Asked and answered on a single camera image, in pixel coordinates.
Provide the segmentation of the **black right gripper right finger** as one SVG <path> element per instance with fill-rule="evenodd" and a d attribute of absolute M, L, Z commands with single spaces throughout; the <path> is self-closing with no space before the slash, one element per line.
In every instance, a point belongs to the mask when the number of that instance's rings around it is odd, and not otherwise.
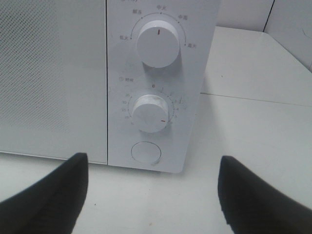
<path fill-rule="evenodd" d="M 310 234 L 312 211 L 281 193 L 233 156 L 222 156 L 217 193 L 235 234 Z"/>

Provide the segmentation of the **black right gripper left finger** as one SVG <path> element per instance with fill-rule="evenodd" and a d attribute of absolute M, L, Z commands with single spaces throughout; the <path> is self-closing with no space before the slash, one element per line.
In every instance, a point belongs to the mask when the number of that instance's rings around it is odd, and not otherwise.
<path fill-rule="evenodd" d="M 88 190 L 88 157 L 76 153 L 50 174 L 0 203 L 2 234 L 70 234 Z"/>

